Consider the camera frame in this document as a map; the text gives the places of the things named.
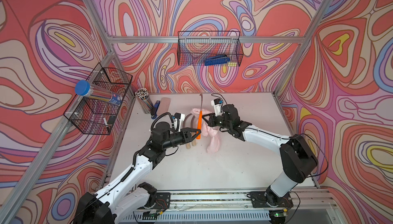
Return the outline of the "pink case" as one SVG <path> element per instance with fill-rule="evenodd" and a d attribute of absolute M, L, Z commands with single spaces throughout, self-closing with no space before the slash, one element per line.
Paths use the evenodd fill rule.
<path fill-rule="evenodd" d="M 164 97 L 160 100 L 160 104 L 157 109 L 157 115 L 160 116 L 169 110 L 169 106 L 171 104 L 171 99 Z"/>

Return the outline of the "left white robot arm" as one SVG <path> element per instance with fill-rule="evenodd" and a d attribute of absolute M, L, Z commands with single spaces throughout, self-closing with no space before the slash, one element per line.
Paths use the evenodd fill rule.
<path fill-rule="evenodd" d="M 129 212 L 155 204 L 156 188 L 140 184 L 146 175 L 166 157 L 169 148 L 178 148 L 201 135 L 198 128 L 176 130 L 167 122 L 151 129 L 146 144 L 133 156 L 130 166 L 94 194 L 84 194 L 78 202 L 73 224 L 117 224 Z"/>

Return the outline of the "aluminium rail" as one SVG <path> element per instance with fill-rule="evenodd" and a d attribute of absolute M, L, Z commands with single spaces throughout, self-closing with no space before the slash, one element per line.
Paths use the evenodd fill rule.
<path fill-rule="evenodd" d="M 253 208 L 246 196 L 251 191 L 263 189 L 229 190 L 175 190 L 171 194 L 170 207 L 165 211 L 135 210 L 121 222 L 159 223 L 191 221 L 269 221 L 286 224 L 294 220 L 302 210 L 322 210 L 333 221 L 337 217 L 338 204 L 328 190 L 296 188 L 289 192 L 294 206 L 291 209 Z"/>

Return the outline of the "yellow item in basket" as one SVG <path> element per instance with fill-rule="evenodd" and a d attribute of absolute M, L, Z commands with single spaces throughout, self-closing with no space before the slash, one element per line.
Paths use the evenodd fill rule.
<path fill-rule="evenodd" d="M 228 67 L 237 67 L 237 66 L 238 66 L 238 63 L 237 63 L 237 62 L 228 62 L 228 63 L 227 63 L 227 66 L 228 66 Z"/>

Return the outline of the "orange handled sickle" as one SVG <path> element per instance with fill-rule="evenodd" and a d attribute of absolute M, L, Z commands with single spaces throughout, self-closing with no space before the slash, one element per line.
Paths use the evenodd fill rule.
<path fill-rule="evenodd" d="M 202 128 L 202 116 L 203 116 L 203 112 L 202 112 L 203 94 L 200 94 L 200 98 L 201 98 L 201 104 L 200 104 L 200 111 L 199 111 L 198 125 L 197 125 L 197 129 L 200 130 L 200 134 L 196 137 L 197 140 L 201 138 L 201 134 L 202 134 L 201 128 Z"/>

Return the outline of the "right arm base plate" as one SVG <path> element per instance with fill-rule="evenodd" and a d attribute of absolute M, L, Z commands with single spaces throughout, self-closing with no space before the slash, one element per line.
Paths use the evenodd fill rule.
<path fill-rule="evenodd" d="M 251 191 L 246 196 L 251 200 L 253 208 L 291 209 L 294 206 L 290 193 L 278 197 L 271 191 Z"/>

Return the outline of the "blue tool in basket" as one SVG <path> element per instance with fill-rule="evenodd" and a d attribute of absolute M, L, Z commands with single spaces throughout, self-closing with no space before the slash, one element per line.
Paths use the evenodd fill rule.
<path fill-rule="evenodd" d="M 205 66 L 222 65 L 228 63 L 229 61 L 230 58 L 227 55 L 216 55 L 205 59 L 204 65 Z"/>

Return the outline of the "blue stapler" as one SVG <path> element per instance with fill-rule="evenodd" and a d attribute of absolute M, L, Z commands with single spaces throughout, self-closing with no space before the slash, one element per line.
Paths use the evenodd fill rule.
<path fill-rule="evenodd" d="M 153 120 L 157 118 L 157 111 L 160 106 L 160 101 L 156 101 L 155 104 L 153 105 L 153 108 L 150 111 L 150 116 Z"/>

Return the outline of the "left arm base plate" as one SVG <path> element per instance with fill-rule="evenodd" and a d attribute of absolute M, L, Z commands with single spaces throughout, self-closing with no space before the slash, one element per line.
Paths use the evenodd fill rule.
<path fill-rule="evenodd" d="M 128 196 L 135 210 L 160 210 L 165 211 L 170 207 L 171 194 L 169 192 L 158 192 L 150 196 L 148 192 L 134 191 Z"/>

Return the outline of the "pink rag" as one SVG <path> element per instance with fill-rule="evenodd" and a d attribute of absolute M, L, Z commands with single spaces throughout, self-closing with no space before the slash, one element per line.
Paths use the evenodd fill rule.
<path fill-rule="evenodd" d="M 212 113 L 211 111 L 206 110 L 206 109 L 202 109 L 201 111 L 202 111 L 202 115 Z M 191 110 L 191 114 L 193 114 L 196 118 L 199 118 L 200 109 L 193 108 Z M 201 136 L 211 138 L 210 144 L 206 148 L 207 153 L 214 154 L 214 153 L 218 152 L 220 150 L 221 144 L 222 144 L 218 127 L 209 127 L 204 120 L 202 121 L 201 127 L 202 127 L 201 128 L 201 133 L 202 133 Z"/>

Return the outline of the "clear tube blue cap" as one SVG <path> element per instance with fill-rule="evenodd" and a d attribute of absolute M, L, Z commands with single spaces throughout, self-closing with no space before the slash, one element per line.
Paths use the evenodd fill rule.
<path fill-rule="evenodd" d="M 87 97 L 89 99 L 100 100 L 108 104 L 120 106 L 123 97 L 117 93 L 114 93 L 108 89 L 100 87 L 95 84 L 91 84 L 86 80 L 80 80 L 75 88 L 75 93 L 79 96 Z"/>

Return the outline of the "cup of pencils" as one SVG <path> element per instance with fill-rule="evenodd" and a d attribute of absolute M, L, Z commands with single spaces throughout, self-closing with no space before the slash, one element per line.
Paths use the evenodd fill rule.
<path fill-rule="evenodd" d="M 139 104 L 142 107 L 142 110 L 145 114 L 150 114 L 154 105 L 150 99 L 149 92 L 146 88 L 139 88 L 135 92 L 136 98 L 138 99 Z"/>

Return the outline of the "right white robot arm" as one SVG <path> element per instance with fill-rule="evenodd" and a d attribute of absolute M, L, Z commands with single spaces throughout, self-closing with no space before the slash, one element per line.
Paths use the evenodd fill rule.
<path fill-rule="evenodd" d="M 202 116 L 209 127 L 218 127 L 236 139 L 254 143 L 280 155 L 282 173 L 266 195 L 282 198 L 305 181 L 318 166 L 318 159 L 301 135 L 282 136 L 243 121 L 233 104 L 216 105 L 215 112 Z"/>

